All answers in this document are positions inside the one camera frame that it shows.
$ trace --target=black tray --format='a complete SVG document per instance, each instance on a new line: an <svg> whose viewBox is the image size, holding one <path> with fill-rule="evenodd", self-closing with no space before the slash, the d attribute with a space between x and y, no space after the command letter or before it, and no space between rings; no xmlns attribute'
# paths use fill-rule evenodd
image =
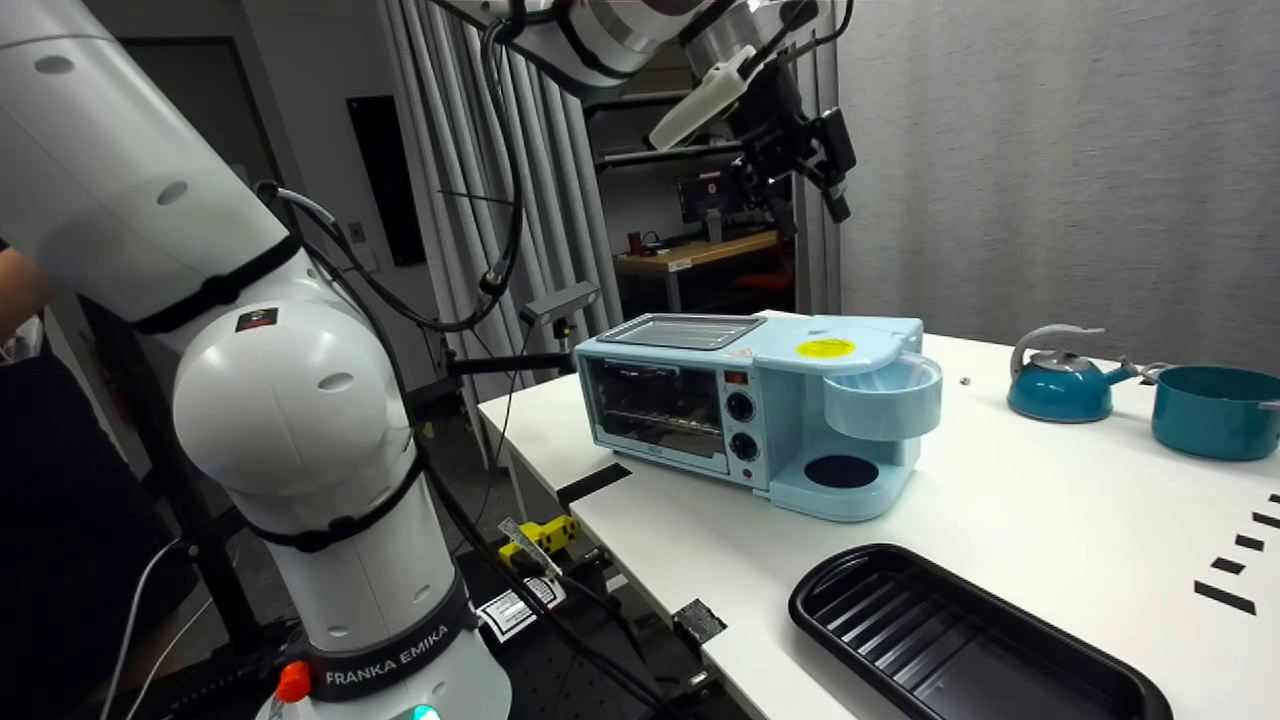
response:
<svg viewBox="0 0 1280 720"><path fill-rule="evenodd" d="M891 545L842 551L792 618L910 714L1168 720L1135 669Z"/></svg>

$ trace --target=toaster oven window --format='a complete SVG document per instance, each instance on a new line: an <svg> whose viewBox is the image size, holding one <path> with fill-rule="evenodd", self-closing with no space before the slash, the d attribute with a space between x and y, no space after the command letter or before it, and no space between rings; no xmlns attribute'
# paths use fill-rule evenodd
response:
<svg viewBox="0 0 1280 720"><path fill-rule="evenodd" d="M726 451L717 372L592 363L598 417L609 435L690 455Z"/></svg>

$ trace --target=white tabletop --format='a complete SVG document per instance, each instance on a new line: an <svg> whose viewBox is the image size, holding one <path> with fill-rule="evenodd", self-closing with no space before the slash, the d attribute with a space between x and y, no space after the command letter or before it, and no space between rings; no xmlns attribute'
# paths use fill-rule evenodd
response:
<svg viewBox="0 0 1280 720"><path fill-rule="evenodd" d="M1153 389L1117 385L1105 424L1036 424L1006 407L1008 348L927 337L945 420L916 478L871 524L825 524L740 489L622 459L592 443L576 374L518 392L507 438L551 491L625 465L633 475L571 502L663 611L704 600L729 629L704 643L760 714L890 714L849 669L789 618L798 581L855 545L903 545L1024 611L1128 660L1171 710L1277 714L1280 459L1210 465L1153 438ZM501 429L505 400L484 403ZM1258 600L1258 615L1194 591Z"/></svg>

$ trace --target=blue bowl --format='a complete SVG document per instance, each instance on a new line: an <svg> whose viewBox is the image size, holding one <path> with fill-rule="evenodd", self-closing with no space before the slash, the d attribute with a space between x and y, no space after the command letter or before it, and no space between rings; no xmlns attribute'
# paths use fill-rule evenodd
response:
<svg viewBox="0 0 1280 720"><path fill-rule="evenodd" d="M1244 369L1160 372L1153 431L1164 448L1203 459L1266 459L1280 435L1280 381Z"/></svg>

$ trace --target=knob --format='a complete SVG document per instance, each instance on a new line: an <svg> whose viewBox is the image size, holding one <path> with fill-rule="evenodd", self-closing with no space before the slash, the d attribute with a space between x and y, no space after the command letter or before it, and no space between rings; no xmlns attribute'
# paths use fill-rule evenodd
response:
<svg viewBox="0 0 1280 720"><path fill-rule="evenodd" d="M729 417L740 424L754 420L754 413L755 413L754 397L746 397L746 392L733 392L726 403L729 403Z"/></svg>
<svg viewBox="0 0 1280 720"><path fill-rule="evenodd" d="M755 443L749 431L738 431L738 435L729 438L729 448L733 448L733 455L746 459L746 465L754 465L754 459L760 455L760 443Z"/></svg>

